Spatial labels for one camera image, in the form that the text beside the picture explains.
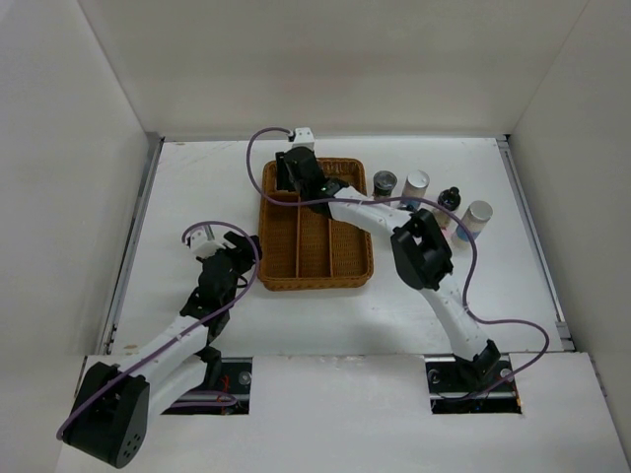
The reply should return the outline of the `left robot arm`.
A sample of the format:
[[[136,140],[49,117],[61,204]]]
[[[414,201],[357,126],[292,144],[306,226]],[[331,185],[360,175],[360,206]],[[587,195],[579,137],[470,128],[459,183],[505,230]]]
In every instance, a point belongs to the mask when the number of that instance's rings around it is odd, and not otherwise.
[[[201,263],[195,289],[174,321],[136,354],[85,372],[56,436],[120,469],[138,453],[149,424],[166,411],[222,412],[240,400],[221,381],[222,356],[212,347],[230,310],[251,287],[246,273],[262,260],[257,236],[236,227],[214,241],[209,229],[186,237]]]

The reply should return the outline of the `brown wicker divided tray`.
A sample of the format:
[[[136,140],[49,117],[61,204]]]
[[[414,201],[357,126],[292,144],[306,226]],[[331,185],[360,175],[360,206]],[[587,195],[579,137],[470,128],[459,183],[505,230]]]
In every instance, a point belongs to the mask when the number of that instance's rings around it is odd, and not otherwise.
[[[372,240],[306,206],[260,200],[258,279],[269,291],[351,289],[374,273]]]

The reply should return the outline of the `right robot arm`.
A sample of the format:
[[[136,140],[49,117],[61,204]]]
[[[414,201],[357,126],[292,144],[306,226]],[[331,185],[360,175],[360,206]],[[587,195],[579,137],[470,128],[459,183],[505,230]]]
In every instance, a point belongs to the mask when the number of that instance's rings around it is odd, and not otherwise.
[[[466,313],[453,277],[452,251],[434,215],[409,213],[363,195],[348,182],[324,174],[315,152],[296,147],[276,154],[276,184],[331,221],[388,237],[398,277],[428,302],[443,326],[456,360],[457,378],[470,391],[493,377],[500,352]]]

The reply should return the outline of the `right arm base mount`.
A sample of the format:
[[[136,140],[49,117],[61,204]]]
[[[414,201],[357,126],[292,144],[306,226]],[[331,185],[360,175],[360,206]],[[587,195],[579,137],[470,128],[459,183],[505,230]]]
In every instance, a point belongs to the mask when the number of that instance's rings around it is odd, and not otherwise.
[[[453,358],[429,358],[425,361],[429,404],[433,414],[515,414],[522,413],[517,385],[512,378],[483,393],[489,385],[512,371],[508,356],[502,356],[490,378],[480,386],[468,383]]]

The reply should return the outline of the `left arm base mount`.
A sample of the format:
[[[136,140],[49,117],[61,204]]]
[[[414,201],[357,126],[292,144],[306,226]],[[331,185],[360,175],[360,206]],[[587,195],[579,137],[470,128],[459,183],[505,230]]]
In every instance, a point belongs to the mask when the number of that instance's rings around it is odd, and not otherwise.
[[[183,394],[164,415],[234,416],[249,413],[253,358],[224,358],[201,384]]]

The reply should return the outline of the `black cap salt grinder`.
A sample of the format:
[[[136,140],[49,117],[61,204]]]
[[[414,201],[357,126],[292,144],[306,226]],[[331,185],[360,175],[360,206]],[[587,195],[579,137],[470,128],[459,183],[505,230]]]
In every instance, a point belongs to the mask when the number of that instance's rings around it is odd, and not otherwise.
[[[396,175],[389,170],[379,170],[373,176],[373,199],[391,205],[389,198],[397,185]]]

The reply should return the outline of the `small black cap bottle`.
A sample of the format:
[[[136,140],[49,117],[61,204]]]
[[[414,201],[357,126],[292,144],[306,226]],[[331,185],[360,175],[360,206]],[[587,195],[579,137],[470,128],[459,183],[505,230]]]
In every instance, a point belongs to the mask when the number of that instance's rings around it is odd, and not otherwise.
[[[461,202],[461,196],[459,189],[455,186],[443,190],[437,199],[437,204],[440,209],[435,208],[433,211],[434,217],[439,227],[445,230],[451,223],[451,217],[444,212],[444,209],[454,213]]]

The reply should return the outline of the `silver cap blue label bottle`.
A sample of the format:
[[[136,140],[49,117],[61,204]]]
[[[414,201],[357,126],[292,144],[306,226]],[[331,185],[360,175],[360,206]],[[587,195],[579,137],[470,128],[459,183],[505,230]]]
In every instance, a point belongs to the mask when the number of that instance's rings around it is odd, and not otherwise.
[[[421,205],[420,199],[425,197],[429,183],[430,177],[425,171],[420,169],[412,171],[403,186],[401,205],[416,211]]]

